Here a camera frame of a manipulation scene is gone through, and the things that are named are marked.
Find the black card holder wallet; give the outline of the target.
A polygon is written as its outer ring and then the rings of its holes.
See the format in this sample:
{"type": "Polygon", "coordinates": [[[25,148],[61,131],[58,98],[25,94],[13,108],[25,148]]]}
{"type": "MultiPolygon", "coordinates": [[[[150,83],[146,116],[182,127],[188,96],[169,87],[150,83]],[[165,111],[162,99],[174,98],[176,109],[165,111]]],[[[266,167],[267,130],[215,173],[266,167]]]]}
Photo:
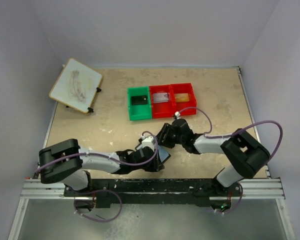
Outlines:
{"type": "MultiPolygon", "coordinates": [[[[139,146],[140,146],[140,144],[138,144],[135,147],[135,150],[139,150],[139,146]]],[[[168,160],[171,157],[171,155],[168,153],[168,151],[165,150],[161,145],[157,146],[157,156],[159,157],[160,162],[162,164],[164,164],[165,161],[168,160]]]]}

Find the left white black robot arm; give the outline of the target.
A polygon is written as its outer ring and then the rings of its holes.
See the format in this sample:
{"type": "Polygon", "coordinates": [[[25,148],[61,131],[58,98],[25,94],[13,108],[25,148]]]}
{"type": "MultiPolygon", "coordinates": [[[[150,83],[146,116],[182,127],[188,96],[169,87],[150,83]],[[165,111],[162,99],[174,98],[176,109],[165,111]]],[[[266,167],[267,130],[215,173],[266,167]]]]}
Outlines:
{"type": "Polygon", "coordinates": [[[43,184],[63,183],[81,196],[88,196],[93,191],[90,170],[113,175],[127,175],[136,170],[159,172],[170,156],[151,136],[136,149],[111,153],[89,150],[71,138],[40,150],[36,173],[43,184]]]}

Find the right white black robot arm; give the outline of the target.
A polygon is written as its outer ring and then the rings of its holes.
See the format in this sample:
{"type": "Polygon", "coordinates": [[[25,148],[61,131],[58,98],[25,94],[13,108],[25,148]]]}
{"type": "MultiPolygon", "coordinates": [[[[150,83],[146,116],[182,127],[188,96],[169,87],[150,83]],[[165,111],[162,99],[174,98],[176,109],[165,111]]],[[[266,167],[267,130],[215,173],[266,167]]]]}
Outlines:
{"type": "Polygon", "coordinates": [[[158,144],[166,148],[181,145],[190,154],[224,154],[230,166],[222,169],[213,179],[212,190],[225,195],[230,186],[242,179],[252,179],[270,160],[269,151],[246,130],[231,136],[206,136],[194,133],[187,121],[176,119],[165,123],[157,134],[158,144]]]}

